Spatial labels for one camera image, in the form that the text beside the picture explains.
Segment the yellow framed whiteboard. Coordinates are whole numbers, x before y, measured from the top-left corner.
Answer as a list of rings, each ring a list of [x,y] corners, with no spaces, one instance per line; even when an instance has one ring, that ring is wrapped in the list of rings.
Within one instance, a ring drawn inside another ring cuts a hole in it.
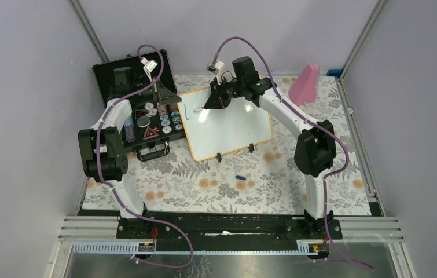
[[[273,138],[273,126],[268,112],[253,103],[238,98],[225,109],[205,109],[210,88],[204,87],[180,94],[178,103],[183,129],[192,158],[203,161],[224,155],[251,144],[258,145]]]

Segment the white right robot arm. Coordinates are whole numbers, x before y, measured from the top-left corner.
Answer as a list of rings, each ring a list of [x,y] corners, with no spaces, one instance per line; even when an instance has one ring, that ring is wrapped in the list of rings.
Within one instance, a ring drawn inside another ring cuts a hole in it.
[[[235,76],[223,78],[224,63],[216,60],[207,65],[215,74],[210,83],[211,94],[203,108],[225,109],[235,98],[244,98],[256,107],[274,116],[296,139],[294,162],[304,174],[308,194],[304,204],[306,213],[312,218],[305,222],[308,236],[318,239],[328,230],[323,219],[327,215],[328,197],[322,178],[333,166],[337,155],[333,125],[330,121],[317,121],[307,116],[285,94],[280,92],[270,77],[260,77],[254,62],[248,56],[233,61]]]

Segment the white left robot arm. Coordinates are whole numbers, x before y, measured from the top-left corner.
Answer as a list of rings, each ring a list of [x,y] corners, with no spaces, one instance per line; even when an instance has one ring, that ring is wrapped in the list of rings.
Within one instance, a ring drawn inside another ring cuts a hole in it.
[[[163,71],[143,88],[107,102],[98,121],[89,129],[78,132],[78,143],[83,172],[95,182],[106,185],[119,205],[120,216],[133,219],[130,230],[139,238],[152,232],[152,222],[144,201],[133,190],[126,174],[128,171],[127,150],[121,132],[124,123],[132,114],[130,98],[150,90],[160,82]]]

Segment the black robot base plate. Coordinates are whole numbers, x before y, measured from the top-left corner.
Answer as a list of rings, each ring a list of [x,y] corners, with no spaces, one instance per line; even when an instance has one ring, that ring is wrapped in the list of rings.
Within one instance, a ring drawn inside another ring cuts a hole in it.
[[[120,218],[118,239],[149,240],[157,251],[295,251],[297,242],[343,237],[333,213],[307,215],[218,214],[146,211],[144,219]]]

